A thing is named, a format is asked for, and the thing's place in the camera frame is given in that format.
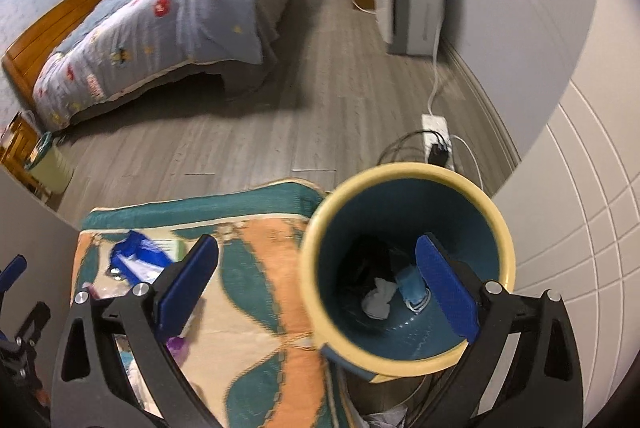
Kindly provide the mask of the blue surgical face mask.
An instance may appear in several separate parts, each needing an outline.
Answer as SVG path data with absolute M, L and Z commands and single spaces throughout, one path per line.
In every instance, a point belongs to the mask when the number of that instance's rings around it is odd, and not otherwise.
M 414 315 L 420 315 L 431 301 L 431 289 L 426 286 L 418 268 L 405 267 L 396 274 L 395 281 L 405 306 Z

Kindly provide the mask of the silver purple foil wrapper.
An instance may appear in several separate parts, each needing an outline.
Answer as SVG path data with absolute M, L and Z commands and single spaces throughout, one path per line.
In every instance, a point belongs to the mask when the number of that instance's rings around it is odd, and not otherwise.
M 186 337 L 170 337 L 167 339 L 165 346 L 179 366 L 186 362 L 186 358 L 189 356 L 189 341 Z

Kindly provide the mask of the blue white snack wrapper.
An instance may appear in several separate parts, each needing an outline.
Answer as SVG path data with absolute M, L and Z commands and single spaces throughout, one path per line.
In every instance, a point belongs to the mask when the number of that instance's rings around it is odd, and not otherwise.
M 183 240 L 174 237 L 153 239 L 140 231 L 130 230 L 112 247 L 106 275 L 130 286 L 152 284 L 167 267 L 178 263 L 185 255 Z

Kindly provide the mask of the white tissue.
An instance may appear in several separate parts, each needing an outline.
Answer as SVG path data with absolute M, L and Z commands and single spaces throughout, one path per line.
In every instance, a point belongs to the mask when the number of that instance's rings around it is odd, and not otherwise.
M 384 279 L 374 279 L 374 289 L 361 300 L 361 308 L 371 320 L 383 321 L 390 315 L 390 300 L 397 291 L 397 284 Z

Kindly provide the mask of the yellow teal trash bin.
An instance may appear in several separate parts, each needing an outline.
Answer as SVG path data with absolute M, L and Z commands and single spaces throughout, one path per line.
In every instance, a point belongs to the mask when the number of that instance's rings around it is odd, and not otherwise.
M 339 185 L 312 215 L 300 253 L 299 286 L 322 356 L 367 382 L 434 374 L 468 343 L 454 333 L 432 285 L 401 294 L 420 277 L 416 242 L 442 250 L 482 281 L 515 284 L 512 237 L 475 183 L 424 163 L 373 167 Z

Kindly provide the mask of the orange teal patterned mat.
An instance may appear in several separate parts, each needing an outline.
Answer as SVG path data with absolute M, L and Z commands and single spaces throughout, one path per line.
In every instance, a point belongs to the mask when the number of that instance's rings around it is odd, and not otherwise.
M 96 208 L 80 227 L 74 289 L 127 292 L 106 275 L 131 230 L 191 248 L 202 235 L 219 263 L 186 326 L 182 373 L 225 427 L 348 427 L 336 368 L 314 349 L 298 287 L 299 248 L 326 193 L 284 179 L 225 195 Z

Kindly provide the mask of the white power strip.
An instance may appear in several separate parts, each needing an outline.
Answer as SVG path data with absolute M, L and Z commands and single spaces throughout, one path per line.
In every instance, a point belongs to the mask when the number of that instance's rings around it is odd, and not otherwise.
M 446 118 L 439 115 L 422 115 L 425 161 L 454 170 L 454 151 Z

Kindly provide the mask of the wooden headboard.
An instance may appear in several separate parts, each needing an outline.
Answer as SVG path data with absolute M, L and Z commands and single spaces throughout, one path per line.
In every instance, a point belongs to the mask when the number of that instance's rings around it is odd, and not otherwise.
M 29 110 L 36 110 L 32 91 L 50 53 L 85 20 L 100 1 L 62 0 L 6 49 L 1 59 L 2 69 Z

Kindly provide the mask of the bed with blue quilt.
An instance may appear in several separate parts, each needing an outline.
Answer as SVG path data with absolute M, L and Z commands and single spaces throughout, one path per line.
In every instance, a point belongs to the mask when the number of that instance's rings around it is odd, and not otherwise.
M 56 46 L 32 96 L 50 131 L 164 77 L 244 66 L 269 72 L 289 0 L 102 0 Z

